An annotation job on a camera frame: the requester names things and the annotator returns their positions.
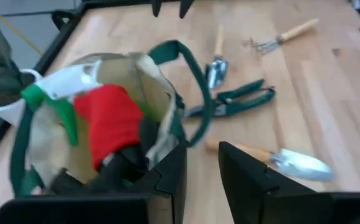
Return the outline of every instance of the garden tool bag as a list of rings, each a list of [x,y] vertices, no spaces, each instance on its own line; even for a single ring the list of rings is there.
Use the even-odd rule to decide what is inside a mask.
[[[201,88],[206,108],[199,129],[189,141],[180,119],[184,103],[158,67],[176,60],[180,54]],[[97,71],[98,83],[122,86],[145,116],[160,123],[155,144],[146,153],[150,170],[179,143],[191,147],[203,136],[211,120],[212,100],[200,67],[182,43],[170,40],[157,45],[148,54],[91,54],[69,66],[97,61],[101,61]],[[22,92],[26,107],[17,130],[10,166],[16,197],[29,195],[37,187],[49,189],[62,169],[67,169],[83,183],[97,175],[90,158],[88,123],[75,114],[67,98],[52,100],[35,89],[32,85]],[[66,112],[57,108],[66,108]]]

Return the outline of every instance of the wooden table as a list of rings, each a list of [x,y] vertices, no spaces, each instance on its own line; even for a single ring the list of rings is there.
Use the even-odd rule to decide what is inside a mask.
[[[90,11],[49,70],[93,52],[148,51],[168,39],[187,45],[199,64],[213,59],[217,25],[225,27],[227,79],[218,91],[265,78],[277,89],[275,101],[231,118],[217,119],[208,136],[278,151],[281,147],[315,156],[336,172],[334,182],[299,181],[312,189],[360,191],[360,17],[343,0],[196,1],[185,19],[179,3],[163,4],[158,18],[150,5]],[[316,30],[265,55],[249,38],[270,40],[309,19]],[[201,93],[183,60],[162,67],[188,106]],[[187,132],[198,121],[185,122]],[[12,197],[8,160],[15,130],[0,144],[0,205]],[[232,223],[217,156],[202,144],[189,150],[184,223]]]

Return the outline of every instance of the green bag strap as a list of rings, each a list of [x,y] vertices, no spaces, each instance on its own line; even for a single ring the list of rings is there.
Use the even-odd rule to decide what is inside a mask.
[[[209,127],[209,123],[212,119],[213,114],[212,98],[211,94],[209,93],[209,88],[204,78],[204,74],[202,73],[201,68],[196,62],[194,56],[192,56],[190,50],[178,40],[169,40],[167,42],[163,42],[162,44],[159,44],[153,49],[151,49],[148,55],[154,60],[156,65],[160,65],[162,63],[176,60],[179,57],[180,53],[182,53],[189,68],[191,69],[192,74],[197,80],[199,88],[201,88],[202,91],[202,96],[204,98],[204,115],[201,125],[199,129],[195,132],[195,134],[192,136],[192,138],[186,143],[187,147],[191,147],[203,137],[204,133]]]
[[[26,105],[11,152],[10,181],[15,197],[30,195],[35,187],[43,187],[43,182],[36,170],[33,167],[30,170],[25,169],[33,115],[34,112],[30,106]]]

